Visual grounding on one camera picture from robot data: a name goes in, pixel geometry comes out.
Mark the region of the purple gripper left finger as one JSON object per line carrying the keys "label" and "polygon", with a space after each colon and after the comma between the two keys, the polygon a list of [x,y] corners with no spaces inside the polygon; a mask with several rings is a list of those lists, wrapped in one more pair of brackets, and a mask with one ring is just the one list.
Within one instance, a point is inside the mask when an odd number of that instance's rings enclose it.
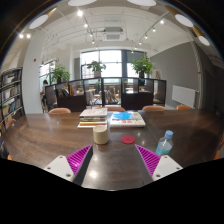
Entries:
{"label": "purple gripper left finger", "polygon": [[81,186],[93,155],[93,146],[88,145],[69,156],[59,155],[44,170]]}

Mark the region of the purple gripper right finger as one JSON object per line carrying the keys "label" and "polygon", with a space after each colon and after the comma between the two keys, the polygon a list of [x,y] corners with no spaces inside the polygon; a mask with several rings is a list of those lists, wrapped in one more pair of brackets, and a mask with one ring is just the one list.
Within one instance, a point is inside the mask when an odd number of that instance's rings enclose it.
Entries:
{"label": "purple gripper right finger", "polygon": [[145,182],[152,182],[182,169],[170,156],[158,156],[140,145],[135,145],[140,170]]}

